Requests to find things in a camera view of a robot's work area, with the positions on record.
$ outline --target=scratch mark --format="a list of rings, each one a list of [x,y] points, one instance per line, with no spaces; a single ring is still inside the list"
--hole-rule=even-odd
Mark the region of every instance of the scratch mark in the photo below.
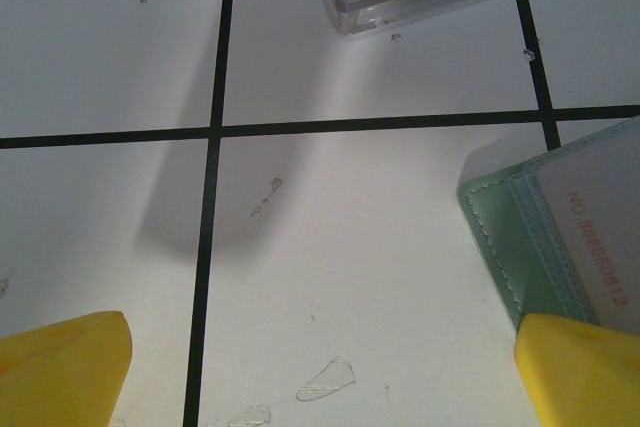
[[[253,404],[229,421],[229,427],[256,427],[271,423],[271,411],[266,405]]]
[[[300,402],[321,399],[355,383],[356,376],[349,361],[336,357],[298,391],[296,399]]]
[[[251,217],[255,217],[260,212],[262,212],[262,208],[269,203],[273,194],[275,194],[276,191],[280,187],[282,187],[282,184],[284,184],[284,182],[282,181],[282,179],[278,177],[276,177],[271,181],[271,192],[264,199],[262,199],[262,201],[260,202],[260,205],[258,205],[256,208],[253,209],[253,212],[251,212]]]
[[[11,280],[11,276],[13,272],[10,272],[5,277],[0,277],[0,299],[4,297],[4,294],[9,290],[9,281]]]

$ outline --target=stitched edge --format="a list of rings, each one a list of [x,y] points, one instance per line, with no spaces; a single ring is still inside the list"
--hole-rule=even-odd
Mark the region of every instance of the stitched edge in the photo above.
[[[473,212],[473,216],[476,218],[476,220],[478,221],[478,225],[482,229],[482,233],[485,236],[485,239],[487,241],[487,245],[489,245],[489,248],[491,249],[491,252],[493,253],[493,259],[495,260],[496,265],[498,266],[498,269],[500,270],[500,273],[502,274],[502,277],[504,278],[504,282],[507,285],[507,289],[509,289],[509,292],[511,293],[511,298],[513,299],[513,303],[516,304],[516,308],[518,309],[518,312],[522,313],[522,305],[520,305],[520,302],[518,302],[518,299],[516,299],[516,294],[513,291],[513,287],[511,286],[511,282],[509,281],[509,277],[507,277],[507,273],[505,272],[504,268],[502,267],[502,264],[500,263],[500,259],[498,259],[498,253],[496,252],[496,249],[493,246],[493,242],[491,242],[491,237],[489,237],[489,233],[487,232],[487,229],[486,229],[485,225],[482,223],[482,219],[480,218],[480,214],[478,214],[478,212],[476,212],[476,209],[475,209],[475,207],[473,205],[473,202],[471,202],[471,195],[472,194],[477,194],[481,190],[487,189],[489,187],[495,187],[496,185],[503,184],[503,183],[507,182],[507,180],[508,179],[503,179],[503,180],[499,180],[498,182],[493,182],[491,184],[482,185],[482,186],[478,187],[477,189],[469,191],[465,197],[467,199],[467,203],[469,204],[469,207],[471,207],[471,212]]]
[[[526,183],[526,177],[524,176],[524,174],[518,174],[517,176],[514,176],[516,178],[521,178],[522,180],[524,180],[524,182]],[[566,283],[562,282],[562,280],[560,280],[558,278],[558,275],[556,272],[550,272],[550,265],[556,264],[557,261],[555,258],[553,258],[553,253],[551,253],[551,255],[549,255],[545,248],[543,248],[543,246],[541,245],[540,239],[538,237],[538,235],[535,233],[535,228],[533,227],[533,220],[531,218],[531,216],[529,215],[529,211],[528,209],[525,207],[525,203],[522,200],[522,196],[520,195],[520,192],[518,192],[516,189],[512,188],[511,189],[511,195],[513,196],[513,199],[516,203],[516,205],[518,206],[518,211],[520,212],[520,215],[522,216],[522,221],[524,222],[525,228],[527,229],[527,232],[529,233],[529,239],[531,240],[531,243],[533,244],[533,247],[536,251],[536,253],[538,254],[538,257],[540,257],[540,259],[542,260],[542,266],[544,268],[544,272],[545,275],[547,276],[547,279],[549,279],[549,281],[551,282],[551,288],[553,289],[556,298],[560,301],[560,304],[562,305],[562,308],[564,309],[564,313],[566,316],[571,317],[571,318],[575,318],[576,316],[574,315],[575,312],[572,307],[571,304],[569,303],[569,301],[567,300],[566,296],[566,292],[569,292],[569,295],[571,295],[573,292],[571,292],[570,286],[567,286]],[[563,275],[562,272],[560,272],[560,276],[562,277],[563,280],[565,280],[565,275]]]

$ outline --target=black grid line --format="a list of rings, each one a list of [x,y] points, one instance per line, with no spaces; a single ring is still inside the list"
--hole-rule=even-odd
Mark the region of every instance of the black grid line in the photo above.
[[[218,164],[220,160],[221,127],[224,112],[224,94],[231,37],[231,14],[233,0],[222,0],[220,28],[216,53],[216,70],[211,101],[210,137],[207,146],[202,213],[200,217],[200,237],[196,260],[193,311],[191,313],[191,338],[189,340],[189,362],[187,364],[187,386],[184,399],[183,426],[198,427],[200,414],[200,393],[202,388],[202,364],[207,327],[207,303],[209,296],[209,275],[213,251],[213,221],[215,217],[216,191],[218,184]]]
[[[222,0],[210,124],[207,127],[26,136],[0,139],[0,150],[207,139],[205,181],[193,297],[183,425],[197,427],[204,360],[207,301],[221,139],[329,132],[540,123],[547,148],[560,147],[557,122],[623,119],[640,115],[640,105],[554,109],[529,0],[516,0],[525,47],[532,54],[531,78],[538,110],[438,114],[223,126],[233,0]]]
[[[209,132],[209,127],[186,127],[178,129],[133,130],[126,132],[98,132],[92,134],[8,137],[0,139],[0,150],[207,139],[209,137]]]
[[[540,52],[536,25],[533,21],[531,3],[529,0],[516,0],[516,4],[520,17],[520,25],[522,26],[522,34],[524,36],[526,49],[524,53],[531,56],[529,68],[531,69],[531,79],[533,80],[533,89],[536,94],[536,100],[538,101],[538,109],[542,113],[542,130],[544,131],[547,149],[557,149],[561,145],[560,134],[558,133],[556,121],[552,116],[553,103],[551,102],[547,75],[542,62],[542,53]]]
[[[542,122],[542,115],[539,110],[506,110],[461,114],[224,125],[220,127],[220,137],[256,137],[329,132],[423,129],[428,127],[527,124]],[[627,119],[638,115],[640,115],[640,105],[632,104],[554,109],[551,118],[555,122],[568,122],[577,120]],[[159,130],[96,132],[91,134],[6,137],[0,139],[0,150],[208,139],[210,132],[210,127],[183,127]]]

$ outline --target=card holder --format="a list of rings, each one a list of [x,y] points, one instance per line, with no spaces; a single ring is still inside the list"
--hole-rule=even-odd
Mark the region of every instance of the card holder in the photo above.
[[[542,193],[538,172],[629,129],[640,135],[639,127],[640,118],[633,119],[459,187],[462,211],[516,329],[529,313],[599,323]]]

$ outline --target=dirt speck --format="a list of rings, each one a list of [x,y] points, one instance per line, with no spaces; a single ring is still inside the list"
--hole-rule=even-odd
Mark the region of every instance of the dirt speck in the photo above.
[[[533,52],[533,50],[524,49],[522,51],[522,55],[524,56],[524,60],[526,60],[527,62],[533,62],[534,60],[536,60],[536,54]]]
[[[251,212],[251,217],[255,217],[260,212],[262,212],[262,209],[269,203],[273,194],[276,193],[276,190],[282,187],[282,184],[284,184],[284,182],[279,177],[276,177],[271,181],[271,192],[264,199],[262,199],[262,201],[260,202],[260,205],[256,206],[253,209],[253,212]]]
[[[9,281],[11,280],[11,274],[6,275],[4,277],[0,277],[0,299],[4,297],[4,295],[9,290]]]

